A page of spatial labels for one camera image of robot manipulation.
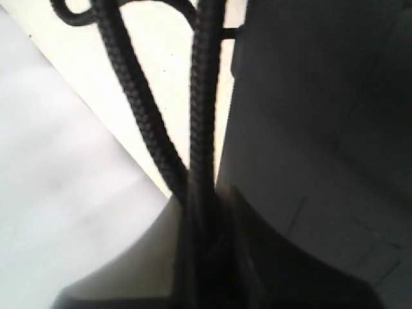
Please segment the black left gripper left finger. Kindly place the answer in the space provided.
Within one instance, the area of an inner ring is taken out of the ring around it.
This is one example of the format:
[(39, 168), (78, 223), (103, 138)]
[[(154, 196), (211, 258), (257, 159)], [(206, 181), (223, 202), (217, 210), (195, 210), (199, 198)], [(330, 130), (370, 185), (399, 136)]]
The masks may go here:
[(64, 288), (56, 307), (192, 308), (190, 213), (171, 198), (126, 251)]

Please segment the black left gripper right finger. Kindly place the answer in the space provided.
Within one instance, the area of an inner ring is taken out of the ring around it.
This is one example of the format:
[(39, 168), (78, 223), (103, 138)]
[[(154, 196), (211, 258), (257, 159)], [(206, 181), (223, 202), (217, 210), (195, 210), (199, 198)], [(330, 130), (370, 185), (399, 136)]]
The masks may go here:
[(365, 281), (303, 251), (233, 186), (217, 190), (240, 285), (240, 308), (383, 308)]

